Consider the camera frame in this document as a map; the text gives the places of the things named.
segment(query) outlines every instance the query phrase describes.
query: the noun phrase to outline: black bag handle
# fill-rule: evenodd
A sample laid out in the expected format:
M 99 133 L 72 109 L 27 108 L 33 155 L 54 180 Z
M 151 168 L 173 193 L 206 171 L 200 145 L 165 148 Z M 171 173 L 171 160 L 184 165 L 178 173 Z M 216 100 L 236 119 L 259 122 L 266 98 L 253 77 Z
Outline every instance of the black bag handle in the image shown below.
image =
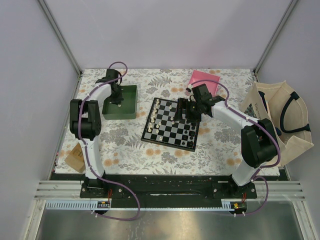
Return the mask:
M 310 126 L 309 126 L 309 123 L 303 127 L 300 127 L 300 128 L 297 128 L 297 129 L 293 129 L 293 130 L 285 130 L 285 126 L 284 126 L 284 119 L 285 119 L 285 114 L 286 114 L 286 111 L 290 105 L 290 103 L 293 101 L 293 100 L 298 100 L 300 98 L 300 96 L 294 91 L 293 93 L 290 94 L 290 98 L 288 99 L 288 101 L 285 103 L 283 109 L 282 109 L 282 112 L 281 112 L 281 116 L 280 116 L 280 129 L 282 132 L 286 133 L 286 134 L 293 134 L 293 133 L 298 133 L 298 132 L 301 132 L 301 131 L 308 131 L 308 132 L 311 132 L 310 130 Z

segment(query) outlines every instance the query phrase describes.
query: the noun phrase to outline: table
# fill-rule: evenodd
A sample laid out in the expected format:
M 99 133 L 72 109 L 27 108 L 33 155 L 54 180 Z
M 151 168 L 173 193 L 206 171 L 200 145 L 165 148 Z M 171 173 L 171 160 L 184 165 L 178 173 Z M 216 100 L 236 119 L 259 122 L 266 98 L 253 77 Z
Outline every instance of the table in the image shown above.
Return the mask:
M 194 69 L 129 69 L 122 85 L 137 85 L 136 119 L 105 120 L 101 114 L 99 149 L 107 174 L 141 175 L 230 175 L 242 161 L 241 138 L 220 120 L 204 116 L 200 123 L 195 152 L 170 148 L 141 141 L 154 98 L 177 100 L 185 98 L 185 88 Z M 220 82 L 230 91 L 228 103 L 238 108 L 244 100 L 253 78 L 249 69 L 197 69 L 220 76 Z M 106 75 L 106 69 L 86 69 L 77 93 L 83 99 L 95 82 Z M 217 94 L 226 97 L 219 87 Z M 65 159 L 77 144 L 69 130 L 69 122 L 55 173 L 77 174 Z M 278 176 L 277 167 L 264 168 L 261 175 Z

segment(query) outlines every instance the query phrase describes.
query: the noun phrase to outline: chessboard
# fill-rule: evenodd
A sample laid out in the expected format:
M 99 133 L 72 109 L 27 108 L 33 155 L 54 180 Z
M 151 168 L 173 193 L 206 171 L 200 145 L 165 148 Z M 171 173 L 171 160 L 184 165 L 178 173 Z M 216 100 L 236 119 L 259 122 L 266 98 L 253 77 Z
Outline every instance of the chessboard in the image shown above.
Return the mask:
M 194 152 L 199 123 L 187 123 L 185 110 L 182 120 L 173 121 L 177 106 L 176 101 L 154 98 L 141 140 Z

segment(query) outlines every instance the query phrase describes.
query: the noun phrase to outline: open green container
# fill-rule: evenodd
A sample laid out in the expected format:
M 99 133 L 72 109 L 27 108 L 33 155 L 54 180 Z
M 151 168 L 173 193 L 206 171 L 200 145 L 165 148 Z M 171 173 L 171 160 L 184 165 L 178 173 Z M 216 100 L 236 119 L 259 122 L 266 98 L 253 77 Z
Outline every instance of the open green container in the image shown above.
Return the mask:
M 108 98 L 104 100 L 102 115 L 106 120 L 135 119 L 137 116 L 137 85 L 121 86 L 123 101 L 121 106 L 111 104 Z

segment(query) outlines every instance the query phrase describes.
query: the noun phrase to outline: reflective floor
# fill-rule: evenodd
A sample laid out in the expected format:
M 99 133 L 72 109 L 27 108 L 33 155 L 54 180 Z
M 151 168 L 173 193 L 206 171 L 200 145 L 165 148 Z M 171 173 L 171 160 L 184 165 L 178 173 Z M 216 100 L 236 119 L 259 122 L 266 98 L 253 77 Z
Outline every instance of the reflective floor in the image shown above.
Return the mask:
M 257 208 L 251 202 L 249 210 Z M 132 211 L 106 215 L 127 218 Z M 95 218 L 88 211 L 45 210 L 37 240 L 302 240 L 293 206 L 268 202 L 258 214 L 234 218 L 208 211 L 145 211 L 130 222 Z

